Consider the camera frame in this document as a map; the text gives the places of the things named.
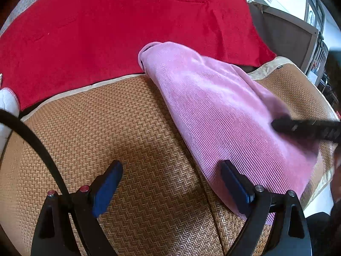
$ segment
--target person's hand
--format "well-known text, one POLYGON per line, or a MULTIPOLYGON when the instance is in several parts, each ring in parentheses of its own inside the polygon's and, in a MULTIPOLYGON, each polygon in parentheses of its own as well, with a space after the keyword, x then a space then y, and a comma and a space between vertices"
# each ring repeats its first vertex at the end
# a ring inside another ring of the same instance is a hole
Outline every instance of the person's hand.
POLYGON ((337 203, 341 200, 341 145, 337 146, 334 151, 334 166, 335 173, 330 182, 330 191, 334 203, 337 203))

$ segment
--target metal screw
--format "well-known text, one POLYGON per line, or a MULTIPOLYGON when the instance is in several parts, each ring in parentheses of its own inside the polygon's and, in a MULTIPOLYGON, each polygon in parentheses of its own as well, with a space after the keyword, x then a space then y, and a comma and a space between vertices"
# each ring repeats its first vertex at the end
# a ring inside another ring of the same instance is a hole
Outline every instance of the metal screw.
POLYGON ((50 197, 54 197, 56 194, 57 194, 57 192, 56 192, 54 189, 49 190, 49 191, 47 192, 47 195, 50 196, 50 197))
POLYGON ((88 185, 84 185, 84 186, 81 186, 81 187, 79 188, 79 190, 80 190, 81 192, 87 192, 87 191, 90 190, 90 187, 89 187, 88 185))
POLYGON ((261 186, 261 185, 256 185, 256 186, 255 186, 255 189, 256 189, 256 191, 258 191, 258 192, 264 191, 264 187, 261 186))
POLYGON ((293 190, 288 190, 288 194, 292 197, 296 196, 296 193, 293 190))

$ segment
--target pink corduroy garment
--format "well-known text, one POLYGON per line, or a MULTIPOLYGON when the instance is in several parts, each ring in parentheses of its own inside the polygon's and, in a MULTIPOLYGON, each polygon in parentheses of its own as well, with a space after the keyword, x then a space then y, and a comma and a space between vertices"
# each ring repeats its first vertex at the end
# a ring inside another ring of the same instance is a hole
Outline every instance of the pink corduroy garment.
POLYGON ((172 42, 146 45, 139 64, 161 91, 205 179, 234 213, 245 218, 221 179, 222 160, 231 160, 253 184, 301 196, 318 150, 272 129, 274 118, 289 114, 278 97, 239 67, 172 42))

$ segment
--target brown woven mat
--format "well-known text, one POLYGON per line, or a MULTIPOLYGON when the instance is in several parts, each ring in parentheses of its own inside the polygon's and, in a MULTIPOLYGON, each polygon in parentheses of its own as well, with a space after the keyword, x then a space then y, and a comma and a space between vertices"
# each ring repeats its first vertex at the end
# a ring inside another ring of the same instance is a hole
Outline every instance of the brown woven mat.
MULTIPOLYGON (((145 76, 52 101, 25 123, 71 192, 114 159, 124 164, 99 218, 119 255, 223 255, 243 226, 200 179, 162 96, 145 76)), ((49 189, 57 186, 42 161, 13 134, 0 167, 0 223, 23 256, 30 254, 49 189)), ((256 254, 268 232, 266 227, 256 254)))
MULTIPOLYGON (((293 118, 338 120, 321 93, 293 64, 285 64, 275 69, 266 78, 256 81, 280 97, 288 105, 293 118)), ((301 196, 303 208, 306 207, 324 174, 332 168, 334 149, 335 145, 321 142, 313 175, 301 196)))

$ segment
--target silver screw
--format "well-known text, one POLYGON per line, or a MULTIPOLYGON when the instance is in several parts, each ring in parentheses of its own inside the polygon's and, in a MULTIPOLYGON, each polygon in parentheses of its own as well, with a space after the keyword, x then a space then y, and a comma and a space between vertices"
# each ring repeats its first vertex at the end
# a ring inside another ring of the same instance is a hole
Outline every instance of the silver screw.
POLYGON ((296 196, 296 193, 292 190, 288 190, 288 194, 292 197, 295 197, 296 196))
POLYGON ((256 191, 258 191, 258 192, 264 191, 264 187, 261 186, 261 185, 256 185, 256 186, 255 186, 255 189, 256 189, 256 191))
POLYGON ((47 192, 47 195, 48 196, 50 196, 50 197, 54 197, 55 195, 57 194, 57 192, 55 191, 55 190, 49 190, 48 192, 47 192))

